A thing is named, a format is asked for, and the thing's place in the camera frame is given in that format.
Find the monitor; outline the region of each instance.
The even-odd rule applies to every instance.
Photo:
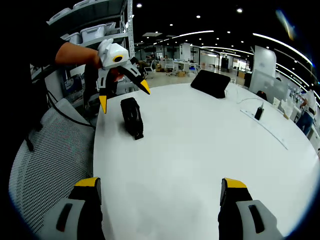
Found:
[[[230,77],[201,70],[191,83],[191,87],[209,94],[217,99],[224,99],[225,89],[230,82]]]

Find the white table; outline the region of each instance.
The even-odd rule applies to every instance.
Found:
[[[244,182],[276,216],[286,236],[311,201],[320,161],[306,136],[264,102],[261,121],[285,139],[284,148],[255,113],[261,100],[229,84],[216,99],[176,84],[108,100],[95,133],[93,172],[101,178],[104,231],[110,219],[116,240],[219,239],[221,179]],[[134,97],[144,138],[123,128],[120,101]]]

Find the cardboard box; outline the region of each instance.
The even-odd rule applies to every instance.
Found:
[[[161,72],[161,64],[155,65],[155,71],[156,72]]]
[[[178,72],[178,77],[185,77],[186,76],[186,72],[185,71],[179,71]]]

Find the storage bin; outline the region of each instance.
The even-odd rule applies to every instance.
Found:
[[[77,44],[77,45],[82,44],[82,38],[81,38],[80,33],[78,33],[78,32],[75,32],[69,36],[66,36],[63,39],[72,43],[72,44]]]
[[[82,29],[80,34],[82,35],[83,43],[89,42],[94,39],[102,38],[106,32],[106,25],[100,24],[97,26],[88,27]]]
[[[55,20],[56,18],[61,17],[62,15],[65,15],[67,12],[70,12],[70,11],[71,11],[71,9],[69,7],[61,10],[56,15],[54,15],[52,18],[50,18],[49,23],[52,22],[53,20]]]
[[[73,5],[73,9],[78,9],[80,7],[83,7],[84,5],[87,5],[89,3],[95,2],[96,0],[83,0],[80,1],[78,3],[76,3],[75,5]]]
[[[105,26],[106,26],[105,33],[107,35],[112,35],[112,34],[117,34],[118,33],[118,29],[115,29],[116,23],[114,21],[107,22],[105,24]]]

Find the gray mesh chair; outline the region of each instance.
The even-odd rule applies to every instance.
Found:
[[[66,99],[56,106],[74,120],[88,124]],[[28,150],[26,141],[22,143],[9,181],[11,200],[34,233],[42,228],[44,214],[67,198],[76,182],[93,175],[94,130],[66,119],[53,108],[41,123],[42,130],[29,136],[34,151]]]

